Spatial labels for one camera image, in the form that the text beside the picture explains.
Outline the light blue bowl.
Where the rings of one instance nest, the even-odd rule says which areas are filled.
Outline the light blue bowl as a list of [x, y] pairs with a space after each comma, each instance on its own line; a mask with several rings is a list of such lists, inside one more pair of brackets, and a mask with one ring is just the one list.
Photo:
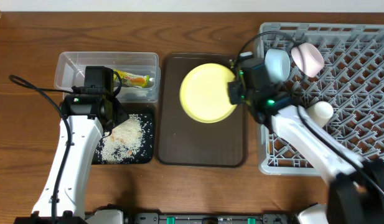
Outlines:
[[285, 82], [290, 75], [291, 62], [284, 50], [269, 49], [265, 55], [265, 67], [272, 83]]

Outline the green snack wrapper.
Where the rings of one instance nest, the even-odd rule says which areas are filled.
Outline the green snack wrapper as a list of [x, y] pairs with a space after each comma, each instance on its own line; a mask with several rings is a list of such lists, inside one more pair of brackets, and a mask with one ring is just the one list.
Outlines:
[[113, 70], [114, 78], [123, 86], [145, 88], [149, 84], [149, 75], [137, 75], [122, 70]]

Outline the yellow round plate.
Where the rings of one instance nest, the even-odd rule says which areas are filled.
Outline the yellow round plate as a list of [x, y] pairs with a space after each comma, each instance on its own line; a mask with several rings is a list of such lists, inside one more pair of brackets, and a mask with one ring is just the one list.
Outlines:
[[233, 72], [217, 63], [193, 68], [180, 85], [183, 110], [201, 123], [216, 123], [227, 118], [236, 108], [228, 96], [228, 83], [234, 80]]

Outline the white bowl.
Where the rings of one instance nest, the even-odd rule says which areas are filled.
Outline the white bowl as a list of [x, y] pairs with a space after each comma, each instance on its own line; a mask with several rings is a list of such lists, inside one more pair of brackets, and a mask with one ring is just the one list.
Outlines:
[[324, 68], [322, 54], [310, 43], [303, 43], [292, 48], [291, 56], [297, 67], [308, 77], [315, 77]]

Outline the small white cup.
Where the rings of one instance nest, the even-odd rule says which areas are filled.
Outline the small white cup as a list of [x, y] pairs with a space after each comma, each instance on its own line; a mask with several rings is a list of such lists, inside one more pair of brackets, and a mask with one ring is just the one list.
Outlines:
[[315, 122], [321, 128], [323, 128], [334, 115], [334, 109], [332, 105], [325, 101], [319, 101], [316, 104], [310, 106], [306, 112], [313, 120], [313, 122]]

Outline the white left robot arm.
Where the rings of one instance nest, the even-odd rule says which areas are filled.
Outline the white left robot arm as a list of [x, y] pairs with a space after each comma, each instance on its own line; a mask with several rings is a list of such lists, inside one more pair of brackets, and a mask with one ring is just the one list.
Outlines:
[[60, 138], [45, 188], [28, 217], [16, 223], [126, 223], [123, 209], [109, 204], [85, 215], [93, 155], [105, 132], [128, 119], [111, 95], [71, 94], [61, 104]]

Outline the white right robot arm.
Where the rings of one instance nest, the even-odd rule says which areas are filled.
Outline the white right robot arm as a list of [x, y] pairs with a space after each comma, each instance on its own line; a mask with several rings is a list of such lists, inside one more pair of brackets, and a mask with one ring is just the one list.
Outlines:
[[296, 221], [384, 223], [384, 162], [367, 161], [337, 142], [292, 95], [276, 91], [263, 62], [237, 58], [230, 65], [230, 102], [246, 104], [255, 121], [297, 149], [329, 188], [328, 202], [299, 212]]

